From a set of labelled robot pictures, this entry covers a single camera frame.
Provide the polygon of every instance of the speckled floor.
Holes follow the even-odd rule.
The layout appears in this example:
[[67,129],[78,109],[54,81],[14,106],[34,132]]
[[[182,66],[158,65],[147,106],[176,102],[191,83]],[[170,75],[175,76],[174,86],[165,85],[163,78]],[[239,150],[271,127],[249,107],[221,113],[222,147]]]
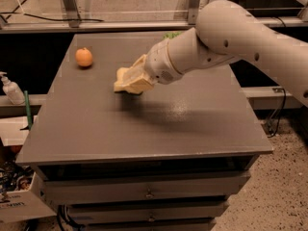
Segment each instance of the speckled floor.
[[[279,133],[270,141],[274,153],[256,161],[250,180],[229,198],[230,207],[213,231],[308,230],[307,145],[292,113],[282,118]],[[0,231],[19,231],[24,226],[24,222],[0,224]],[[43,218],[37,230],[61,229],[55,218]]]

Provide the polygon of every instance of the gray tabletop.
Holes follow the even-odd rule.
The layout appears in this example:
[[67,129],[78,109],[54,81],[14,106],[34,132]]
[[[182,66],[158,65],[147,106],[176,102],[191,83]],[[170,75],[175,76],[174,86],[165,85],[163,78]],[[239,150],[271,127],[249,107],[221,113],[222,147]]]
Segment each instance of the gray tabletop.
[[[229,65],[192,71],[142,95],[113,92],[163,32],[76,35],[17,162],[53,165],[270,153]],[[87,47],[91,68],[74,55]]]

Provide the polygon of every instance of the white bottle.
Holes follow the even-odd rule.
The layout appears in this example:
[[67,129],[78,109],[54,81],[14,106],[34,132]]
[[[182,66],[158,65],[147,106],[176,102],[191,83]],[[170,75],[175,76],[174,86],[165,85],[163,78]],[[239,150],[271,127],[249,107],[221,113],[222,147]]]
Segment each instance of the white bottle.
[[0,72],[1,81],[3,83],[3,92],[8,96],[13,104],[23,104],[25,96],[17,83],[12,82],[8,77],[4,76],[5,72]]

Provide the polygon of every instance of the floor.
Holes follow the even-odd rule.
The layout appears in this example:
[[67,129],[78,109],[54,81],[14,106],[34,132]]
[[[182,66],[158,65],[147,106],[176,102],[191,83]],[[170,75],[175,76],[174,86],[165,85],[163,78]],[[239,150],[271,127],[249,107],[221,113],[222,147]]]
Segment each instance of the floor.
[[[41,6],[44,3],[50,6],[44,9]],[[174,3],[179,10],[183,10],[181,5],[186,0],[176,0]],[[0,1],[1,11],[12,11],[17,5],[15,0]],[[24,8],[26,13],[44,16],[61,14],[59,0],[27,0]],[[11,16],[9,21],[19,23],[27,20],[20,15]],[[283,117],[279,133],[269,140],[274,147],[273,154],[261,156],[257,160],[251,169],[252,177],[239,194],[230,197],[230,207],[218,218],[214,231],[308,230],[308,151],[293,113]],[[24,227],[25,222],[2,223],[0,231],[19,231]],[[40,219],[37,230],[61,229],[56,219],[51,217]]]

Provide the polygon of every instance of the drawer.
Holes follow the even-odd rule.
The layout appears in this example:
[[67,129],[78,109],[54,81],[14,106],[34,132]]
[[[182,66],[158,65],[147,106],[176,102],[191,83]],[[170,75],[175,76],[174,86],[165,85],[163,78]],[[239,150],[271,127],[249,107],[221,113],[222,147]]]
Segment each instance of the drawer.
[[79,224],[158,221],[185,218],[219,217],[227,209],[226,201],[209,201],[206,197],[193,199],[164,199],[73,206],[69,215]]
[[87,204],[230,195],[249,179],[248,171],[162,175],[106,180],[46,182],[55,204]]
[[212,219],[157,221],[153,223],[124,223],[87,226],[87,231],[209,231],[215,226]]

